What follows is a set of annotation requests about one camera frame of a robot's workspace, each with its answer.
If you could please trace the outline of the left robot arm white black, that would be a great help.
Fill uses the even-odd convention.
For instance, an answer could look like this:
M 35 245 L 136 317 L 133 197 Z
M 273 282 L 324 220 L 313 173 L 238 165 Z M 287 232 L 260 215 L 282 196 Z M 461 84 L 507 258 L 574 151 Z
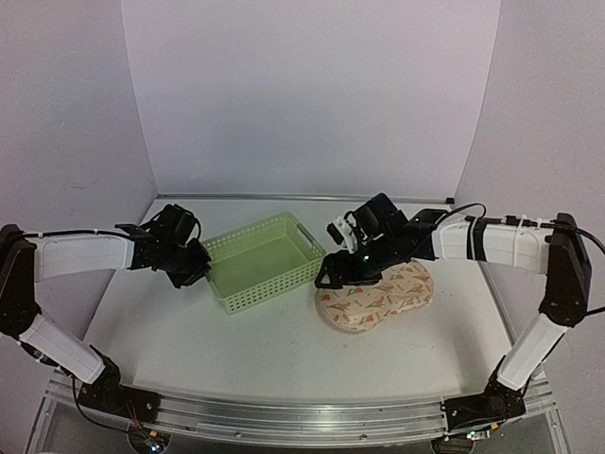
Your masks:
M 82 407 L 152 422 L 161 397 L 124 384 L 114 360 L 84 341 L 85 330 L 118 271 L 160 271 L 185 288 L 210 268 L 211 256 L 189 232 L 125 223 L 43 233 L 9 224 L 1 230 L 1 333 L 66 374 Z

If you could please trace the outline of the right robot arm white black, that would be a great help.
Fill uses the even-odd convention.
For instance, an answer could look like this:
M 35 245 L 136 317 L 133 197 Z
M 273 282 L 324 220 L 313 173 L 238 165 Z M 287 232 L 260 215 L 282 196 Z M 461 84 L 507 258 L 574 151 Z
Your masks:
M 540 280 L 541 290 L 517 290 L 519 296 L 540 301 L 483 391 L 441 404 L 449 432 L 487 428 L 524 415 L 532 376 L 563 336 L 594 313 L 588 307 L 592 264 L 584 245 L 590 234 L 573 216 L 493 218 L 467 210 L 424 208 L 407 217 L 380 193 L 327 225 L 339 249 L 323 258 L 315 279 L 322 290 L 368 287 L 397 265 L 423 260 L 468 261 L 483 270 L 509 267 L 518 276 Z

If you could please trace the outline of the green perforated plastic basket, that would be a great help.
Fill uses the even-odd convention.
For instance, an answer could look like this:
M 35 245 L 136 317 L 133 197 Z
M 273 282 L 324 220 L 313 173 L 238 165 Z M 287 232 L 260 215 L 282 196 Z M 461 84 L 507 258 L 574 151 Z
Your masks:
M 289 212 L 207 239 L 203 246 L 211 257 L 207 280 L 229 315 L 313 281 L 325 256 Z

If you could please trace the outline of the beige tulip mesh laundry bag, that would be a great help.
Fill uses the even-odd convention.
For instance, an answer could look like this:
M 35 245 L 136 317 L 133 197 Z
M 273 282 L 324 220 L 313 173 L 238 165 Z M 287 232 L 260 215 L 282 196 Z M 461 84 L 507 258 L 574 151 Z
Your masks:
M 434 281 L 419 261 L 393 266 L 382 272 L 374 285 L 317 289 L 315 305 L 319 315 L 334 328 L 362 333 L 403 312 L 430 304 Z

